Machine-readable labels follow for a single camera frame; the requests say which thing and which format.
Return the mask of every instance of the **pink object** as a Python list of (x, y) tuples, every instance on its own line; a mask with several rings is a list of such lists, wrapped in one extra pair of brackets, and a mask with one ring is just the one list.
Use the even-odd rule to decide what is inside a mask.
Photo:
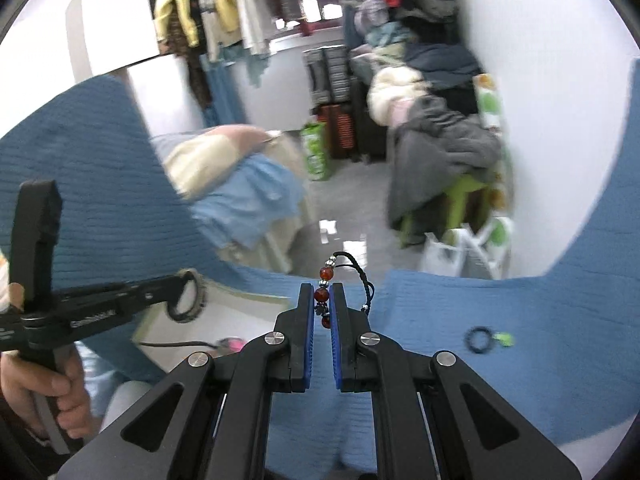
[(229, 350), (231, 350), (233, 353), (239, 352), (242, 350), (242, 348), (244, 348), (244, 345), (246, 345), (246, 341), (240, 338), (230, 338), (229, 342)]
[(395, 101), (391, 108), (391, 114), (389, 119), (389, 126), (396, 127), (406, 122), (409, 109), (414, 104), (415, 99), (403, 98)]

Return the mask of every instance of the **black hair tie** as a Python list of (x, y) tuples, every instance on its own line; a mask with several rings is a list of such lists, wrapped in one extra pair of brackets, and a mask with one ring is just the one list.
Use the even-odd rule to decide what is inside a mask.
[[(475, 345), (475, 341), (477, 338), (476, 336), (478, 334), (484, 335), (486, 337), (486, 340), (484, 341), (483, 346)], [(474, 354), (486, 354), (487, 352), (491, 351), (491, 349), (494, 347), (494, 344), (495, 344), (494, 333), (492, 332), (491, 329), (485, 326), (476, 326), (475, 328), (472, 328), (471, 330), (469, 330), (465, 335), (465, 345)]]

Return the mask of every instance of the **blue gripper pad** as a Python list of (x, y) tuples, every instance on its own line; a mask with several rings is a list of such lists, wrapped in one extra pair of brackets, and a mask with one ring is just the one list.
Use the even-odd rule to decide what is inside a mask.
[(306, 311), (306, 337), (305, 337), (305, 390), (311, 385), (311, 366), (314, 357), (314, 296), (308, 297), (308, 309)]
[(331, 352), (334, 357), (335, 387), (342, 388), (342, 367), (340, 355), (340, 334), (338, 333), (338, 313), (335, 307), (334, 286), (329, 287), (329, 320), (331, 322)]

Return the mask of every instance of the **blue knit fabric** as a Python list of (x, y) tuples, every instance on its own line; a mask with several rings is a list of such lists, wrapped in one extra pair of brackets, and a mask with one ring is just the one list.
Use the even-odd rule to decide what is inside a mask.
[[(393, 271), (378, 287), (374, 330), (405, 348), (450, 349), (556, 444), (604, 430), (640, 408), (640, 67), (610, 183), (561, 261), (540, 278), (486, 282)], [(220, 261), (174, 192), (119, 82), (94, 78), (0, 139), (0, 247), (8, 254), (18, 186), (55, 178), (65, 200), (54, 287), (141, 280), (196, 267), (242, 290), (294, 300), (303, 278)], [(350, 304), (363, 291), (346, 288)], [(469, 328), (514, 335), (474, 355)], [(130, 343), (134, 326), (86, 341), (131, 378), (158, 370)], [(316, 320), (311, 389), (274, 398), (267, 465), (320, 480), (334, 459), (375, 468), (369, 396), (333, 381), (330, 334)]]
[[(54, 288), (144, 280), (185, 267), (228, 286), (292, 300), (308, 282), (218, 259), (165, 176), (126, 89), (111, 77), (69, 89), (0, 139), (4, 254), (10, 254), (18, 188), (38, 178), (54, 178), (64, 201)], [(360, 286), (347, 287), (347, 295), (352, 304), (364, 302)], [(156, 382), (162, 371), (130, 341), (135, 327), (119, 326), (84, 343), (128, 378)], [(314, 352), (310, 390), (273, 401), (267, 467), (293, 479), (322, 479), (344, 436), (330, 333), (318, 322)]]
[[(395, 270), (371, 323), (405, 349), (457, 353), (556, 445), (640, 410), (640, 61), (609, 185), (582, 233), (546, 276), (502, 282)], [(477, 355), (466, 331), (488, 326), (512, 348)], [(375, 470), (369, 399), (352, 397), (343, 462)]]

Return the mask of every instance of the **white fluffy jacket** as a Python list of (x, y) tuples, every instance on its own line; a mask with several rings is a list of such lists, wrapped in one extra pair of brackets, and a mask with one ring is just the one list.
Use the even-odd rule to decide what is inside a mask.
[(390, 66), (378, 72), (371, 82), (367, 104), (369, 115), (381, 126), (389, 126), (393, 104), (398, 99), (417, 98), (429, 86), (422, 74), (407, 66)]

